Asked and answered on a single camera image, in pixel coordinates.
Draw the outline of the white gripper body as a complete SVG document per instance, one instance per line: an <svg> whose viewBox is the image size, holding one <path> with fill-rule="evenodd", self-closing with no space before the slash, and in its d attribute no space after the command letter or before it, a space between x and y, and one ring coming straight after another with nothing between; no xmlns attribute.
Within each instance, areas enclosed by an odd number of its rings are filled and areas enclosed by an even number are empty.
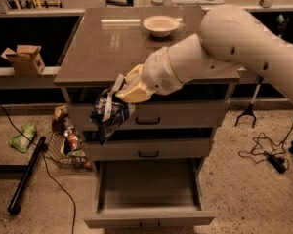
<svg viewBox="0 0 293 234"><path fill-rule="evenodd" d="M174 73L167 47L162 47L146 59L141 77L159 95L172 94L183 86Z"/></svg>

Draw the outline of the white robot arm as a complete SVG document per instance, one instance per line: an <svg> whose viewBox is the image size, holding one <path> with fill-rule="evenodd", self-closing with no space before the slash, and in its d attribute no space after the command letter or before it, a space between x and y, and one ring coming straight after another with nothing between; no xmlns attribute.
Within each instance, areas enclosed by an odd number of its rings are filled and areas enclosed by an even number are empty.
<svg viewBox="0 0 293 234"><path fill-rule="evenodd" d="M128 103L144 102L240 66L263 77L293 103L293 44L233 5L210 10L198 32L152 53L125 76L116 96Z"/></svg>

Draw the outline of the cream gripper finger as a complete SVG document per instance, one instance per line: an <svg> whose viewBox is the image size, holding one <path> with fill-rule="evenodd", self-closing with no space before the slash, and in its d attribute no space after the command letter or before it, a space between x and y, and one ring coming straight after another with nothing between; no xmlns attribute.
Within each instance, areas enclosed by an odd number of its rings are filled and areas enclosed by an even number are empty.
<svg viewBox="0 0 293 234"><path fill-rule="evenodd" d="M127 73L125 81L128 86L134 86L141 81L141 73L143 67L144 66L142 64L138 64L130 72Z"/></svg>
<svg viewBox="0 0 293 234"><path fill-rule="evenodd" d="M124 83L115 95L127 103L140 103L150 100L154 93L155 89L139 81L130 84Z"/></svg>

